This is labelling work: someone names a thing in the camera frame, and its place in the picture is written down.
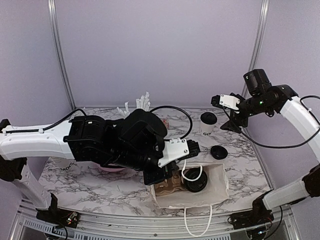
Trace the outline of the cardboard cup carrier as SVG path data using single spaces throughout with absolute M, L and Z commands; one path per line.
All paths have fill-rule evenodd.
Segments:
M 166 196 L 178 191 L 187 191 L 181 171 L 176 171 L 171 178 L 154 185 L 156 196 Z

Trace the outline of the white paper coffee cup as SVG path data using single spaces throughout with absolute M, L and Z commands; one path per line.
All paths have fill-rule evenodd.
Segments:
M 200 135 L 202 137 L 208 137 L 214 131 L 215 124 L 206 124 L 204 122 L 200 122 Z

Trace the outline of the brown paper bag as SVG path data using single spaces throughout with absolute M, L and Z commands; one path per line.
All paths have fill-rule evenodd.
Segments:
M 213 217 L 213 206 L 229 199 L 229 179 L 222 163 L 184 164 L 173 176 L 149 188 L 153 202 L 160 209 L 183 210 L 184 226 L 188 234 L 202 237 Z M 209 208 L 209 218 L 201 234 L 193 234 L 187 223 L 187 210 Z

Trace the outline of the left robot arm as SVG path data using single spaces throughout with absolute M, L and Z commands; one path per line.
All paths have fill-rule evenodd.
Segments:
M 199 153 L 198 143 L 185 137 L 167 139 L 167 128 L 150 111 L 136 109 L 124 119 L 98 115 L 73 116 L 43 126 L 15 127 L 0 123 L 0 178 L 14 183 L 53 223 L 63 219 L 57 197 L 33 176 L 29 157 L 57 157 L 77 162 L 110 164 L 141 171 L 145 185 L 173 176 L 176 161 Z

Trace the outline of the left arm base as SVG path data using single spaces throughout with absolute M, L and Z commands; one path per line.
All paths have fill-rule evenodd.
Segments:
M 80 214 L 77 211 L 66 210 L 58 207 L 57 197 L 51 193 L 48 209 L 36 208 L 36 218 L 52 224 L 61 224 L 63 227 L 76 228 Z

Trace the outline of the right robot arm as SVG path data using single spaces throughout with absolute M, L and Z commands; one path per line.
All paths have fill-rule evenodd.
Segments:
M 307 145 L 316 160 L 320 159 L 320 121 L 303 102 L 304 98 L 287 84 L 273 85 L 263 69 L 254 69 L 243 76 L 249 97 L 229 93 L 217 96 L 217 104 L 228 117 L 221 129 L 242 134 L 249 118 L 259 114 L 273 117 L 279 114 L 300 136 L 301 143 L 267 145 L 251 139 L 262 148 L 289 150 Z M 320 166 L 316 165 L 305 175 L 282 187 L 259 196 L 252 203 L 247 219 L 258 224 L 272 209 L 294 204 L 307 198 L 320 196 Z

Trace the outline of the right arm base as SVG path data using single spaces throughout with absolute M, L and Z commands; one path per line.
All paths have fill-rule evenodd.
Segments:
M 272 211 L 268 210 L 263 203 L 265 195 L 266 193 L 262 194 L 252 202 L 251 210 L 230 215 L 227 221 L 233 226 L 234 230 L 261 225 L 274 220 Z

